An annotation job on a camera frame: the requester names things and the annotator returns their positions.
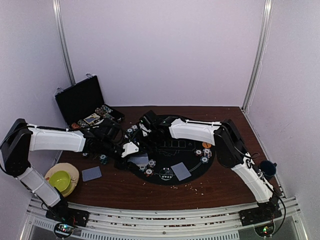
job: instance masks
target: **white wall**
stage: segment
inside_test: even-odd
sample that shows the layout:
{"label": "white wall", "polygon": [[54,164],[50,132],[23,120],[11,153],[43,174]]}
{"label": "white wall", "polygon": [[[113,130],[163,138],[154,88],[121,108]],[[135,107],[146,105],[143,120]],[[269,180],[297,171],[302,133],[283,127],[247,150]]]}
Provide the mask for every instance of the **white wall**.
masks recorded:
{"label": "white wall", "polygon": [[[63,126],[54,102],[68,78],[52,1],[2,0],[0,4],[0,140],[17,118],[28,123]],[[45,173],[56,155],[34,152],[32,164]],[[31,196],[13,177],[0,172],[1,239],[17,239]]]}
{"label": "white wall", "polygon": [[320,4],[275,1],[267,50],[249,119],[297,196],[310,239],[320,224]]}
{"label": "white wall", "polygon": [[61,0],[76,81],[112,106],[241,106],[264,1]]}

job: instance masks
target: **brown tabletop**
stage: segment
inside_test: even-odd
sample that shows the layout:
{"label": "brown tabletop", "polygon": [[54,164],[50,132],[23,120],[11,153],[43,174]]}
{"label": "brown tabletop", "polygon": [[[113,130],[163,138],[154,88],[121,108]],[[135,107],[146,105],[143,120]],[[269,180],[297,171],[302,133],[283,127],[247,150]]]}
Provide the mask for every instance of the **brown tabletop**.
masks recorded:
{"label": "brown tabletop", "polygon": [[[260,153],[254,161],[259,164],[266,157],[238,107],[198,106],[135,106],[116,107],[125,114],[122,126],[129,128],[149,110],[156,114],[186,116],[199,121],[222,121],[232,119],[242,135],[248,151]],[[131,210],[184,210],[215,208],[255,202],[255,197],[241,178],[232,170],[221,166],[217,159],[201,177],[177,186],[155,185],[143,181],[128,170],[113,167],[113,161],[101,165],[98,159],[82,158],[81,153],[63,152],[60,163],[70,163],[79,172],[100,166],[102,177],[78,182],[75,190],[67,197],[72,203]],[[271,183],[278,187],[275,179]]]}

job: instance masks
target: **orange poker chip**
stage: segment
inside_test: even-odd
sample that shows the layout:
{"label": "orange poker chip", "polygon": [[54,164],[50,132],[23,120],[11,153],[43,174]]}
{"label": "orange poker chip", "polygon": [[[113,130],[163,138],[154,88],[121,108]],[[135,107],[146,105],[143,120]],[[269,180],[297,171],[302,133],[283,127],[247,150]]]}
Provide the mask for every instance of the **orange poker chip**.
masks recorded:
{"label": "orange poker chip", "polygon": [[207,143],[207,142],[203,142],[202,143],[202,146],[205,148],[205,149],[209,149],[209,148],[211,148],[211,144],[210,143]]}

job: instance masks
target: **vertical metal post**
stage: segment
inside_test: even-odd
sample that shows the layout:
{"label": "vertical metal post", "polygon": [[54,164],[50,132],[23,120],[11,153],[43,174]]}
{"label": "vertical metal post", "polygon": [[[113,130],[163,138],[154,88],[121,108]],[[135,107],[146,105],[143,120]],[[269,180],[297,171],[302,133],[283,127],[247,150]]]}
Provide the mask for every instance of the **vertical metal post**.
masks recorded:
{"label": "vertical metal post", "polygon": [[61,16],[60,0],[52,0],[52,3],[53,3],[54,18],[56,21],[56,26],[58,28],[58,33],[59,33],[59,37],[60,37],[60,43],[61,43],[61,48],[62,48],[64,64],[66,67],[66,71],[68,73],[70,83],[73,86],[76,84],[76,81],[75,81],[75,76],[74,76],[74,72],[72,70],[70,57],[69,57],[69,53],[68,53],[68,48],[67,48],[67,42],[66,42],[64,26],[63,26],[62,16]]}
{"label": "vertical metal post", "polygon": [[258,77],[259,77],[261,60],[265,51],[268,32],[270,28],[272,5],[273,5],[273,0],[265,0],[258,48],[255,56],[255,61],[254,61],[254,65],[251,73],[249,86],[248,86],[248,89],[244,98],[243,106],[242,106],[242,110],[245,113],[247,113],[249,110],[250,100],[254,93],[253,90],[254,90],[256,81],[258,80]]}

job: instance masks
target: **robotic arm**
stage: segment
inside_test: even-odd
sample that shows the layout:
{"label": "robotic arm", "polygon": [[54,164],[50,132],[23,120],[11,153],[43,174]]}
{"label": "robotic arm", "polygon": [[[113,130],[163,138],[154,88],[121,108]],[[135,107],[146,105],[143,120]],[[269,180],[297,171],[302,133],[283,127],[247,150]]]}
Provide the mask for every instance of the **robotic arm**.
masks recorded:
{"label": "robotic arm", "polygon": [[[250,212],[240,212],[242,225],[269,220],[279,214],[278,198],[273,186],[264,178],[248,153],[239,131],[231,120],[202,122],[170,116],[160,120],[153,112],[147,112],[139,123],[142,136],[128,139],[121,144],[114,142],[121,126],[105,118],[91,129],[70,130],[27,124],[18,119],[8,132],[1,148],[4,170],[8,175],[20,180],[50,208],[53,219],[63,219],[69,223],[70,216],[88,219],[88,212],[68,208],[67,201],[39,174],[28,161],[29,151],[63,150],[85,153],[100,153],[115,159],[116,165],[125,166],[127,156],[146,152],[145,146],[159,144],[166,139],[190,139],[216,146],[218,162],[237,173],[253,192],[258,207]],[[86,221],[76,221],[85,226]]]}

